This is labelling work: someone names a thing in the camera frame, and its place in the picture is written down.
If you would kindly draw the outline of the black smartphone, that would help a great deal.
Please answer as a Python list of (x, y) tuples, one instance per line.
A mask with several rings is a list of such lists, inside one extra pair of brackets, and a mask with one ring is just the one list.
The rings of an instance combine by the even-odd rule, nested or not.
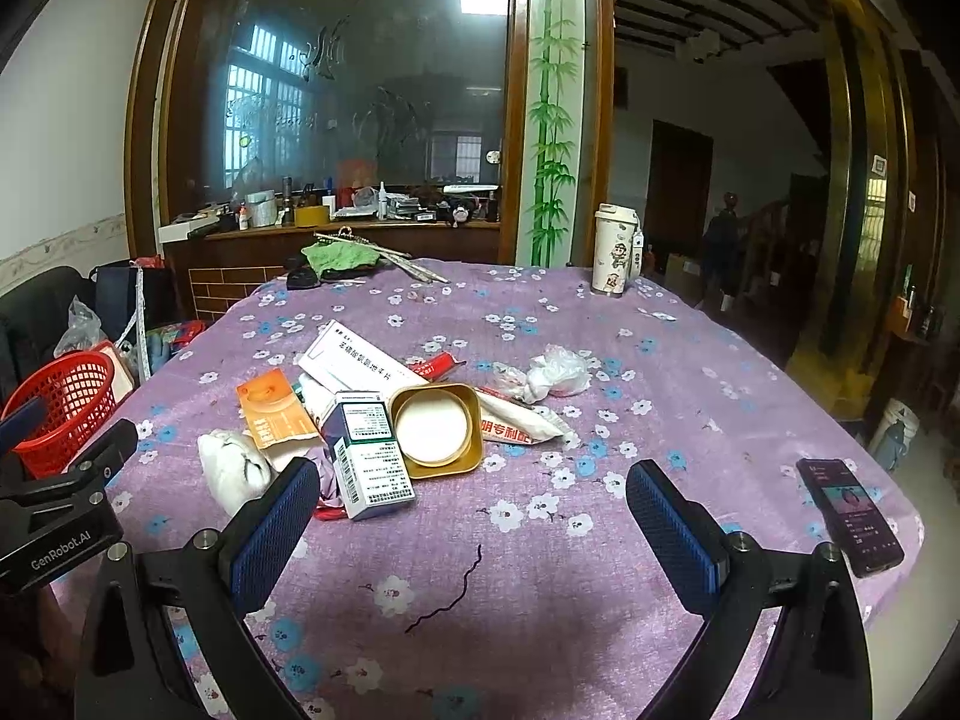
[(796, 463), (832, 540), (857, 578), (900, 566), (905, 551), (877, 505), (839, 458), (801, 458)]

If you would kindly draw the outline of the bundle of wooden sticks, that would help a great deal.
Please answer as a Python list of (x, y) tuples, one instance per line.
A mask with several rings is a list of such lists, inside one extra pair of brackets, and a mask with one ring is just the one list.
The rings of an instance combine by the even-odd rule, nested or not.
[(430, 270), (426, 266), (416, 265), (412, 257), (405, 252), (398, 252), (398, 250), (389, 249), (389, 247), (382, 247), (382, 245), (375, 244), (371, 241), (366, 241), (363, 238), (355, 238), (348, 231), (347, 236), (342, 236), (342, 234), (325, 234), (325, 232), (316, 232), (314, 238), (318, 241), (327, 242), (327, 244), (333, 244), (334, 242), (348, 242), (348, 244), (359, 245), (366, 250), (372, 250), (376, 252), (381, 259), (384, 259), (386, 262), (389, 262), (391, 265), (398, 268), (398, 270), (404, 271), (409, 277), (412, 277), (420, 283), (439, 283), (439, 284), (448, 284), (448, 278), (444, 278), (443, 275), (439, 275), (436, 271)]

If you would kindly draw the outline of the white tissue wad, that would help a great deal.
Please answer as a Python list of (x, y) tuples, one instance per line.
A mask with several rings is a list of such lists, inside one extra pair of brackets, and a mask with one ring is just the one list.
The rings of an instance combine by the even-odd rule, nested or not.
[(215, 429), (197, 437), (197, 450), (208, 491), (230, 517), (274, 483), (274, 467), (247, 436)]

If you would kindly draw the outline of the green cloth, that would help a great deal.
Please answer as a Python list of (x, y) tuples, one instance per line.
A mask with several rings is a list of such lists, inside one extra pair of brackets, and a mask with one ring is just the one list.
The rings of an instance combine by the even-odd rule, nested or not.
[(350, 241), (317, 241), (303, 247), (301, 254), (321, 280), (351, 278), (374, 270), (379, 263), (375, 250)]

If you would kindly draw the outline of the red plastic mesh basket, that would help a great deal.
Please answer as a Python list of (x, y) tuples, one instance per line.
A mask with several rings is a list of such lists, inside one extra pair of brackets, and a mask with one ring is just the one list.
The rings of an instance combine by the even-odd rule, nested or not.
[(116, 410), (114, 362), (101, 351), (75, 351), (54, 359), (14, 390), (3, 408), (9, 418), (37, 400), (43, 421), (16, 442), (13, 452), (35, 478), (58, 475)]

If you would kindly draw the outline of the white long paper box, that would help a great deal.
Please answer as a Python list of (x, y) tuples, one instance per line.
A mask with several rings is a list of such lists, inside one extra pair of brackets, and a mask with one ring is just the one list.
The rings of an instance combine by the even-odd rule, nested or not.
[(299, 358), (299, 367), (332, 394), (376, 392), (389, 401), (404, 388), (427, 381), (382, 349), (331, 320)]

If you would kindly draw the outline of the black leather sofa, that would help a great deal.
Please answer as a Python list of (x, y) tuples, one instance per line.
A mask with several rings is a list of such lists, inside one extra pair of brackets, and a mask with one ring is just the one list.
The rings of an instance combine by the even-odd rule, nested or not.
[(2, 403), (21, 383), (53, 360), (68, 327), (68, 309), (78, 298), (93, 305), (93, 281), (73, 266), (60, 265), (18, 284), (0, 299), (0, 387)]

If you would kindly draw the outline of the dark blue shopping bag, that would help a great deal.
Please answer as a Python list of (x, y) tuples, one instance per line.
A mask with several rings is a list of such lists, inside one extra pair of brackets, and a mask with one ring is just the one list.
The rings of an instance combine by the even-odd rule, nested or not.
[(175, 322), (179, 318), (176, 286), (172, 271), (166, 266), (142, 266), (119, 260), (98, 266), (91, 271), (94, 281), (94, 307), (101, 328), (110, 341), (121, 338), (137, 309), (137, 278), (143, 273), (145, 328)]

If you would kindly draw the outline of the clear plastic bag on sofa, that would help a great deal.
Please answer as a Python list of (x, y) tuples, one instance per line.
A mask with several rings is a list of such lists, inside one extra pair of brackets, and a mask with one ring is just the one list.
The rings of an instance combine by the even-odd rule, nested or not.
[(105, 339), (98, 314), (75, 296), (68, 306), (67, 328), (53, 348), (53, 355), (61, 358), (75, 351), (88, 351)]

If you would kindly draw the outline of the red white snack wrapper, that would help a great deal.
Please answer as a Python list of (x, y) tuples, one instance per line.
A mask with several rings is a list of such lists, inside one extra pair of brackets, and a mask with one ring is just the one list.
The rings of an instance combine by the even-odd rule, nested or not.
[(480, 405), (480, 431), (483, 439), (496, 444), (545, 444), (565, 435), (565, 431), (544, 415), (512, 401), (477, 388)]

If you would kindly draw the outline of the orange packet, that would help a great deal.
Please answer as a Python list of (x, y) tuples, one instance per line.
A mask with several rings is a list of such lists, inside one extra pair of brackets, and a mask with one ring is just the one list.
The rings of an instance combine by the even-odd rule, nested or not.
[(257, 449), (319, 436), (313, 418), (278, 367), (241, 383), (236, 395)]

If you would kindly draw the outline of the gold round tin lid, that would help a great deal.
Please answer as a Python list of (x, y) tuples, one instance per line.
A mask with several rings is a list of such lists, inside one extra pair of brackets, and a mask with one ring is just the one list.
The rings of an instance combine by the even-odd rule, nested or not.
[(460, 383), (428, 383), (392, 397), (392, 426), (413, 481), (475, 472), (483, 460), (477, 395)]

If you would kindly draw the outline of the clear plastic bag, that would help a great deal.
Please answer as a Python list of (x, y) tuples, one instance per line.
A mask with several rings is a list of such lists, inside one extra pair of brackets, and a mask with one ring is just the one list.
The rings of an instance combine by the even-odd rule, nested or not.
[(548, 397), (582, 394), (590, 387), (590, 379), (589, 367), (581, 356), (564, 346), (549, 344), (529, 361), (527, 369), (495, 362), (491, 388), (523, 405), (537, 405)]
[(53, 348), (53, 355), (61, 358), (75, 351), (88, 351), (105, 339), (98, 314), (75, 296), (68, 306), (67, 328)]

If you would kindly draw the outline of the white cartoon tumbler cup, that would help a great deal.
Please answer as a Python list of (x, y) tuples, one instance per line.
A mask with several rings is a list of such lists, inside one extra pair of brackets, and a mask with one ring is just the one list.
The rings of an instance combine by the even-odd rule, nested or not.
[(644, 236), (640, 216), (628, 206), (601, 203), (594, 213), (594, 262), (590, 289), (621, 296), (643, 270)]

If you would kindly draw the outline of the purple floral tablecloth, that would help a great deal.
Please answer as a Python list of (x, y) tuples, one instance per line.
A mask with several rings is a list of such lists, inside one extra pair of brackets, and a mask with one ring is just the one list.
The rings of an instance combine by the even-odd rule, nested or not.
[(398, 361), (448, 353), (477, 387), (549, 344), (587, 362), (590, 387), (553, 403), (561, 439), (487, 445), (475, 472), (418, 484), (405, 509), (309, 525), (247, 624), (311, 717), (638, 715), (698, 626), (626, 507), (640, 458), (727, 530), (803, 553), (827, 528), (796, 463), (839, 458), (907, 556), (923, 548), (895, 481), (776, 364), (669, 291), (604, 298), (574, 268), (441, 275), (264, 284), (122, 406), (139, 447), (107, 497), (135, 550), (167, 550), (226, 520), (197, 437), (241, 426), (236, 388), (274, 367), (296, 377), (331, 320)]

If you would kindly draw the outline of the green white medicine box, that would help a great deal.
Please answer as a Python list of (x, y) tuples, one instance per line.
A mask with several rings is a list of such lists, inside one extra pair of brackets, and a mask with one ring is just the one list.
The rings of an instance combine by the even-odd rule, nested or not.
[(386, 402), (376, 392), (338, 392), (322, 435), (350, 520), (390, 514), (415, 500)]

